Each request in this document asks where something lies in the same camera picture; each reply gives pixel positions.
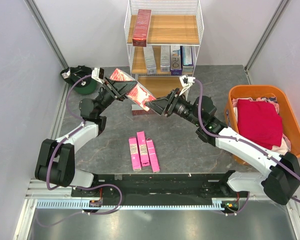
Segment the orange basket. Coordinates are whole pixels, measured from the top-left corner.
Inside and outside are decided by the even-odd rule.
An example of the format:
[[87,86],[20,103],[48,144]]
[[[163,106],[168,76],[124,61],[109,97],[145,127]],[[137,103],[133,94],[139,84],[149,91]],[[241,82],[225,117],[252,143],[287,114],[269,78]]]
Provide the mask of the orange basket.
[[[291,153],[300,157],[300,128],[294,112],[291,109],[287,96],[279,88],[271,85],[238,85],[234,86],[228,95],[228,101],[224,109],[224,117],[228,126],[239,133],[237,121],[232,107],[232,99],[237,98],[261,98],[274,97],[279,104],[279,114],[282,118],[283,133],[291,142]],[[243,165],[249,165],[239,157],[233,155],[234,159]]]

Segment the white wall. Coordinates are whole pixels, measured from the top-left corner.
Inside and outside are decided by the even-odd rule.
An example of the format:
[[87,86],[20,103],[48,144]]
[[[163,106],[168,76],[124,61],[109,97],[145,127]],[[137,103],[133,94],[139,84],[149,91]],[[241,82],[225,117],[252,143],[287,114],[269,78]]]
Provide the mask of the white wall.
[[23,0],[0,0],[0,240],[13,237],[63,82]]
[[285,92],[300,126],[300,0],[290,1],[250,75],[254,84],[275,85]]
[[[245,65],[280,0],[200,0],[198,65]],[[128,66],[128,0],[35,0],[70,66]]]

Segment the red cloth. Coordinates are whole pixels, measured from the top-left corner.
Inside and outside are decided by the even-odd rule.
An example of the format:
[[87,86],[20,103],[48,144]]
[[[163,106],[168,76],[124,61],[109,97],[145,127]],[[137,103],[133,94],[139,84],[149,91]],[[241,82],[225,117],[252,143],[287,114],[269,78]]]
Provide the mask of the red cloth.
[[237,110],[240,135],[269,150],[281,146],[282,119],[272,104],[239,99]]

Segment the wooden shelf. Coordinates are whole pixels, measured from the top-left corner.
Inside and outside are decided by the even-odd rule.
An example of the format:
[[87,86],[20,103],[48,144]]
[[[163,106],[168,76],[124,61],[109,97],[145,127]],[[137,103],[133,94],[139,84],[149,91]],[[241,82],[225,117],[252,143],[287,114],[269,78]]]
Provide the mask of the wooden shelf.
[[[153,46],[154,60],[156,65],[156,74],[170,75],[170,72],[163,72],[160,68],[161,46]],[[132,74],[147,74],[144,48],[136,46],[134,48],[134,56],[132,63]],[[192,75],[192,72],[182,72],[182,74]]]
[[139,76],[141,83],[155,98],[164,97],[176,88],[182,89],[177,76]]
[[[137,15],[131,16],[128,44],[132,44],[132,35]],[[199,45],[197,20],[195,15],[152,15],[147,44],[152,45]]]

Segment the silver box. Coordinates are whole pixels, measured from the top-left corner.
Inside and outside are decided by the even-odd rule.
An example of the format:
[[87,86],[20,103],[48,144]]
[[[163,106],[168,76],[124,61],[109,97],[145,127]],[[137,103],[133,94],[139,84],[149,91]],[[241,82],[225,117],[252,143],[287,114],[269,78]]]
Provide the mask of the silver box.
[[161,46],[160,69],[161,72],[170,73],[170,46],[169,45]]
[[154,50],[151,45],[148,45],[143,48],[144,60],[146,66],[146,74],[156,74],[157,66],[155,61]]

